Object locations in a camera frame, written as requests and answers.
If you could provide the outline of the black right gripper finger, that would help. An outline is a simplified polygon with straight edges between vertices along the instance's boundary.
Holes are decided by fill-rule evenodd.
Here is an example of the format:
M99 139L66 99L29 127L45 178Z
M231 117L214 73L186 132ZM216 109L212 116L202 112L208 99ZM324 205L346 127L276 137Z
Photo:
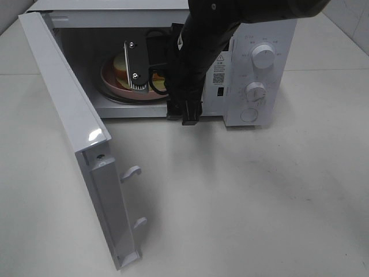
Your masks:
M167 120L183 119L184 101L167 100Z
M196 125L201 116L200 100L185 100L182 105L182 125Z

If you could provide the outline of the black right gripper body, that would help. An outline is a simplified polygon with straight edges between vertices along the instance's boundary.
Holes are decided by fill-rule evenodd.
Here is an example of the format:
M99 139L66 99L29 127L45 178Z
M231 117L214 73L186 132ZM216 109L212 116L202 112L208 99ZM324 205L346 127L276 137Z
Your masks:
M190 64L190 58L179 48L181 31L185 25L173 23L168 33L158 35L148 33L146 46L149 58L149 85L160 95L168 95L169 100L200 100L204 87L201 72ZM165 91L159 91L153 80L164 80Z

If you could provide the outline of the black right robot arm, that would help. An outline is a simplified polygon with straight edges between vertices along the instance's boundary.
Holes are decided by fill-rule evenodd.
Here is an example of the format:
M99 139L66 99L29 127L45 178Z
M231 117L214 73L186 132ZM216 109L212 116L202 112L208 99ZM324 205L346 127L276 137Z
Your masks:
M327 1L189 1L184 24L146 39L150 75L164 78L167 119L195 125L202 114L206 72L242 23L316 16Z

